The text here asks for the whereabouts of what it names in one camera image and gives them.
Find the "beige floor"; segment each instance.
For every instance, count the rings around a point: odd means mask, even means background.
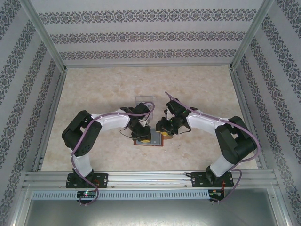
[[[169,101],[164,91],[205,113],[241,117],[226,66],[69,69],[42,171],[72,170],[70,152],[61,134],[79,111],[108,113],[135,106],[135,96],[152,95],[156,105],[154,126]],[[221,151],[215,136],[198,129],[164,141],[163,147],[133,145],[119,129],[113,129],[98,137],[89,154],[96,171],[161,171],[204,170]],[[255,160],[239,167],[257,169]]]

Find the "purple cable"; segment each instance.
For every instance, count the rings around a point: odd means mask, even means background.
[[[203,115],[203,116],[205,116],[205,117],[207,117],[207,118],[209,118],[209,119],[213,119],[213,120],[216,120],[216,121],[221,121],[221,122],[224,122],[224,123],[229,124],[229,125],[231,125],[231,126],[234,126],[234,127],[238,128],[238,129],[244,131],[246,134],[248,134],[248,135],[255,141],[255,143],[256,143],[256,145],[257,145],[257,152],[255,153],[255,155],[252,156],[251,158],[248,158],[248,159],[245,159],[245,160],[241,160],[239,163],[237,163],[236,165],[232,166],[232,167],[229,169],[229,171],[239,171],[240,176],[239,176],[239,178],[238,178],[236,184],[233,186],[232,190],[229,192],[229,194],[228,194],[222,201],[226,200],[226,199],[234,192],[235,188],[238,186],[238,183],[240,182],[241,177],[242,177],[242,171],[241,171],[241,170],[239,170],[239,169],[234,169],[234,170],[232,170],[232,169],[235,168],[235,167],[236,167],[238,164],[240,164],[241,162],[246,162],[246,161],[250,161],[250,160],[252,160],[252,159],[255,159],[255,158],[261,153],[260,144],[259,144],[257,138],[256,138],[250,131],[248,131],[247,129],[245,129],[245,128],[241,127],[241,126],[238,126],[237,124],[234,124],[234,123],[232,123],[232,122],[229,122],[229,121],[226,121],[226,120],[224,120],[224,119],[217,118],[217,117],[214,117],[214,116],[211,116],[211,115],[202,113],[202,112],[200,113],[200,112],[194,111],[194,110],[192,110],[191,108],[189,108],[187,105],[185,105],[185,104],[181,103],[180,101],[178,101],[177,99],[175,99],[175,98],[174,98],[172,95],[170,95],[169,93],[167,93],[167,92],[165,92],[165,93],[168,95],[168,97],[170,98],[170,100],[174,100],[175,102],[177,102],[178,104],[182,105],[183,107],[185,107],[185,108],[188,109],[189,111],[191,111],[191,112],[193,112],[193,113],[195,113],[195,114],[198,114],[198,115]]]
[[[127,116],[145,116],[145,115],[149,115],[151,114],[154,110],[155,110],[155,104],[151,101],[148,101],[148,102],[144,102],[144,104],[152,104],[153,105],[153,108],[147,112],[147,113],[144,113],[144,114],[133,114],[133,113],[123,113],[123,112],[111,112],[111,113],[106,113],[106,114],[102,114],[102,115],[99,115],[97,116],[96,118],[94,118],[86,127],[85,131],[83,132],[83,134],[81,135],[78,143],[76,144],[75,148],[73,149],[73,151],[71,152],[71,163],[73,165],[73,168],[74,168],[74,171],[79,175],[79,177],[81,177],[84,181],[86,181],[88,184],[92,185],[94,188],[95,188],[95,191],[96,191],[96,196],[95,198],[89,202],[89,203],[86,203],[85,206],[88,206],[92,203],[94,203],[97,198],[98,198],[98,195],[99,195],[99,190],[98,190],[98,187],[93,184],[92,182],[90,182],[89,180],[87,180],[83,175],[81,175],[81,173],[77,170],[76,166],[75,166],[75,162],[74,162],[74,159],[73,159],[73,156],[74,154],[76,153],[77,149],[79,148],[79,145],[81,144],[81,142],[83,141],[87,131],[89,130],[89,128],[91,127],[91,125],[93,124],[93,122],[95,122],[96,120],[102,118],[102,117],[105,117],[105,116],[109,116],[109,115],[127,115]]]

